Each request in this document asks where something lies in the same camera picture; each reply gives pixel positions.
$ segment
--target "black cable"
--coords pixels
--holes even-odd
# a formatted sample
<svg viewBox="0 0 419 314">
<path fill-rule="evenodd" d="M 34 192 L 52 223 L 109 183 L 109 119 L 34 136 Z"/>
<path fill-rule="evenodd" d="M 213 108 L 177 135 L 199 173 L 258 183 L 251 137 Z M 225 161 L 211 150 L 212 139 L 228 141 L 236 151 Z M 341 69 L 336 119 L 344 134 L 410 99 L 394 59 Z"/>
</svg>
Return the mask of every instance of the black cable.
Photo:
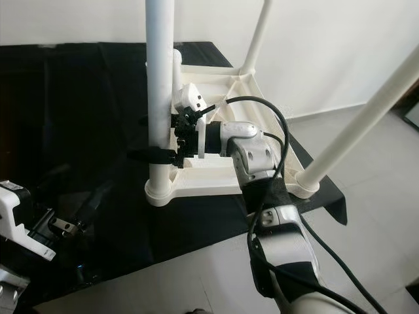
<svg viewBox="0 0 419 314">
<path fill-rule="evenodd" d="M 340 259 L 339 255 L 336 254 L 321 238 L 315 231 L 310 227 L 307 221 L 304 219 L 302 215 L 300 215 L 302 224 L 308 232 L 313 236 L 313 238 L 328 252 L 339 264 L 339 266 L 345 271 L 346 275 L 348 275 L 349 279 L 354 283 L 355 287 L 362 293 L 362 295 L 367 299 L 369 303 L 379 312 L 379 314 L 387 314 L 386 310 L 382 308 L 382 306 L 374 299 L 373 296 L 369 294 L 369 292 L 363 287 L 363 285 L 358 281 L 355 275 L 351 272 L 349 267 L 344 263 L 343 260 Z"/>
<path fill-rule="evenodd" d="M 269 101 L 267 101 L 263 98 L 255 97 L 255 96 L 240 96 L 240 97 L 234 97 L 234 98 L 227 99 L 227 103 L 234 103 L 236 101 L 256 101 L 258 103 L 262 103 L 263 105 L 267 106 L 269 109 L 274 111 L 274 113 L 276 114 L 276 116 L 278 117 L 278 119 L 281 122 L 280 126 L 282 127 L 284 137 L 285 137 L 284 148 L 283 148 L 282 154 L 281 154 L 281 160 L 278 164 L 278 167 L 275 170 L 274 176 L 269 180 L 268 188 L 265 191 L 265 194 L 264 194 L 264 197 L 261 200 L 261 203 L 257 206 L 257 211 L 255 212 L 255 214 L 253 216 L 253 219 L 252 219 L 250 227 L 249 227 L 249 232 L 247 233 L 247 246 L 249 248 L 249 251 L 251 252 L 251 254 L 253 254 L 255 257 L 257 257 L 269 270 L 273 271 L 274 273 L 279 273 L 282 276 L 284 276 L 288 279 L 291 279 L 291 280 L 295 281 L 296 283 L 299 283 L 300 285 L 303 285 L 303 286 L 308 287 L 308 288 L 310 288 L 314 291 L 317 291 L 321 294 L 324 294 L 325 296 L 328 296 L 329 298 L 335 300 L 336 302 L 342 304 L 343 306 L 346 306 L 348 309 L 350 309 L 351 311 L 353 311 L 355 313 L 366 313 L 364 310 L 362 310 L 360 307 L 358 307 L 357 305 L 355 305 L 354 303 L 352 303 L 348 299 L 346 299 L 343 296 L 337 294 L 336 292 L 333 292 L 333 291 L 329 290 L 328 288 L 312 284 L 312 283 L 306 281 L 305 279 L 300 278 L 300 277 L 298 277 L 298 276 L 296 276 L 292 273 L 289 273 L 289 272 L 284 271 L 282 269 L 275 268 L 275 266 L 273 266 L 271 263 L 269 263 L 258 252 L 258 250 L 253 246 L 252 235 L 255 231 L 256 222 L 258 221 L 258 219 L 259 219 L 259 217 L 262 213 L 264 200 L 266 198 L 266 195 L 268 194 L 268 191 L 270 191 L 270 189 L 272 188 L 272 183 L 274 182 L 275 178 L 278 176 L 278 174 L 280 173 L 280 171 L 282 170 L 282 168 L 285 165 L 285 158 L 287 156 L 287 152 L 288 152 L 288 148 L 289 148 L 289 130 L 288 130 L 287 122 L 286 122 L 285 118 L 283 117 L 282 113 L 279 111 L 278 108 L 276 108 Z"/>
<path fill-rule="evenodd" d="M 278 136 L 271 133 L 267 133 L 267 132 L 263 132 L 263 135 L 275 139 L 281 146 L 281 152 L 283 151 L 283 141 Z M 282 167 L 282 170 L 281 170 L 282 178 L 285 178 L 284 175 L 285 175 L 285 167 Z"/>
</svg>

